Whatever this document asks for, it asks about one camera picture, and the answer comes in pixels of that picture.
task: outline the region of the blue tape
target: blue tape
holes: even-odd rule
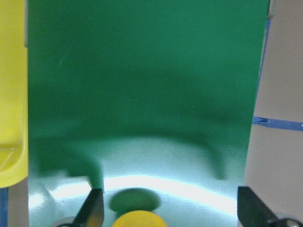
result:
[[[285,129],[294,131],[303,131],[303,122],[291,122],[279,119],[253,117],[253,125],[259,124],[264,127],[274,128],[274,129]]]
[[[0,227],[8,226],[9,189],[0,188]]]

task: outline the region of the green mat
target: green mat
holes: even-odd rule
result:
[[[236,226],[268,2],[29,0],[30,227]]]

